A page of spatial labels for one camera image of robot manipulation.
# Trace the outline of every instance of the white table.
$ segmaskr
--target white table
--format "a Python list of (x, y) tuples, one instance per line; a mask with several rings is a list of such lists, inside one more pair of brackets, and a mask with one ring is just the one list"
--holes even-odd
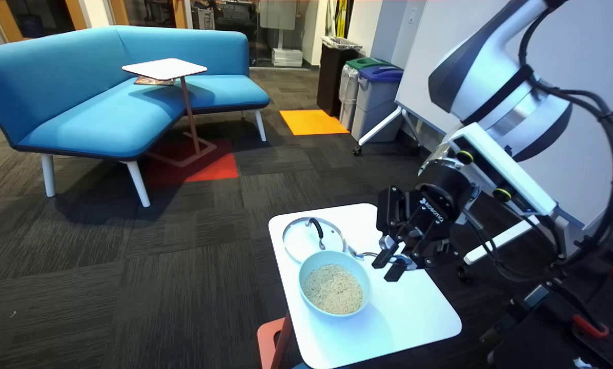
[(357, 252), (378, 252), (376, 206), (360, 204), (278, 216), (269, 221), (289, 318), (302, 360), (310, 367), (340, 367), (391, 354), (423, 346), (462, 332), (462, 320), (427, 270), (406, 270), (398, 283), (383, 279), (388, 269), (364, 260), (371, 279), (371, 303), (353, 318), (324, 318), (300, 295), (300, 265), (283, 249), (283, 231), (297, 218), (323, 218), (338, 225)]
[(193, 139), (195, 145), (195, 154), (186, 158), (186, 161), (174, 161), (174, 158), (167, 158), (161, 154), (150, 153), (148, 157), (172, 165), (172, 166), (190, 166), (193, 162), (197, 162), (199, 158), (208, 157), (210, 153), (216, 151), (216, 143), (206, 142), (199, 138), (197, 133), (197, 121), (195, 115), (191, 111), (191, 102), (190, 102), (190, 91), (188, 91), (188, 76), (193, 74), (204, 74), (208, 68), (199, 65), (199, 64), (191, 64), (186, 59), (177, 59), (177, 57), (167, 57), (167, 59), (153, 59), (153, 61), (145, 61), (145, 64), (129, 64), (124, 65), (126, 72), (129, 74), (138, 74), (138, 76), (147, 76), (147, 79), (155, 79), (155, 81), (174, 81), (180, 79), (180, 89), (183, 89), (183, 102), (186, 102), (186, 111), (188, 111), (188, 120), (190, 120), (190, 138)]

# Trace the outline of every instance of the wire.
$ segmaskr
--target wire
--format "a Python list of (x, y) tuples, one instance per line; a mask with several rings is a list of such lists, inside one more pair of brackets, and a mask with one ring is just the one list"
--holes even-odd
[(479, 223), (475, 219), (475, 216), (466, 214), (466, 218), (470, 219), (467, 223), (472, 225), (475, 234), (479, 236), (480, 246), (486, 250), (489, 258), (493, 260), (493, 265), (504, 279), (516, 282), (516, 283), (544, 283), (552, 278), (548, 269), (544, 269), (539, 273), (532, 273), (532, 270), (522, 270), (522, 269), (504, 262), (504, 258), (499, 255), (495, 238), (489, 236), (486, 227), (482, 223)]
[(510, 209), (506, 204), (499, 201), (499, 206), (509, 211), (516, 219), (525, 221), (532, 231), (539, 231), (539, 225), (548, 227), (552, 234), (552, 240), (548, 238), (548, 242), (555, 246), (557, 250), (557, 260), (552, 265), (564, 265), (569, 250), (567, 250), (567, 242), (563, 240), (563, 236), (559, 234), (559, 227), (555, 223), (552, 218), (548, 216), (535, 216), (539, 219), (539, 223), (534, 223), (528, 214), (517, 214), (516, 209)]
[[(532, 37), (535, 34), (535, 29), (555, 12), (557, 9), (548, 9), (544, 10), (525, 32), (522, 45), (520, 45), (520, 64), (525, 68), (528, 64), (528, 48), (532, 44)], [(613, 161), (613, 111), (607, 106), (607, 102), (589, 91), (563, 91), (557, 87), (548, 87), (539, 81), (535, 81), (534, 76), (528, 79), (528, 82), (548, 95), (555, 95), (559, 98), (564, 98), (577, 106), (582, 106), (584, 111), (589, 111), (604, 127), (609, 147), (612, 147), (612, 161)], [(612, 180), (612, 194), (609, 194), (609, 201), (605, 207), (605, 214), (601, 218), (601, 223), (597, 225), (597, 231), (594, 232), (594, 236), (589, 236), (587, 240), (580, 242), (580, 250), (573, 257), (573, 262), (579, 262), (582, 258), (587, 258), (589, 255), (601, 250), (607, 240), (613, 236), (613, 180)]]
[(557, 279), (550, 279), (545, 283), (545, 288), (550, 291), (555, 291), (557, 295), (564, 298), (571, 306), (575, 306), (596, 329), (599, 329), (599, 330), (605, 329), (605, 324), (596, 316), (596, 311), (579, 295), (575, 295), (569, 288), (564, 288)]

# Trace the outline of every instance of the bowl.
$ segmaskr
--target bowl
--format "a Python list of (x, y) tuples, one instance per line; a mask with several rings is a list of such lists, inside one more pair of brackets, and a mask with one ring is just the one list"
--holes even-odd
[(357, 258), (323, 250), (300, 269), (300, 291), (306, 303), (332, 318), (350, 318), (369, 303), (369, 275)]

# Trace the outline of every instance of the rice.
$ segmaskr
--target rice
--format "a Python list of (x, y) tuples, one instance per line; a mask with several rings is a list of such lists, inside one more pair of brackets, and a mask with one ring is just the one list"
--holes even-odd
[(310, 273), (304, 291), (314, 306), (329, 315), (353, 315), (364, 306), (362, 285), (338, 265)]

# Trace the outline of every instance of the blue sofa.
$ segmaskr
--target blue sofa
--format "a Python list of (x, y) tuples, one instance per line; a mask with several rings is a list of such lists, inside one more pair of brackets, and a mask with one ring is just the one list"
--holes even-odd
[(122, 65), (180, 57), (208, 65), (190, 76), (193, 113), (254, 111), (269, 95), (248, 79), (248, 41), (235, 32), (106, 27), (0, 45), (0, 130), (22, 153), (40, 153), (48, 197), (53, 157), (120, 161), (150, 207), (138, 166), (183, 115), (180, 87), (140, 87)]

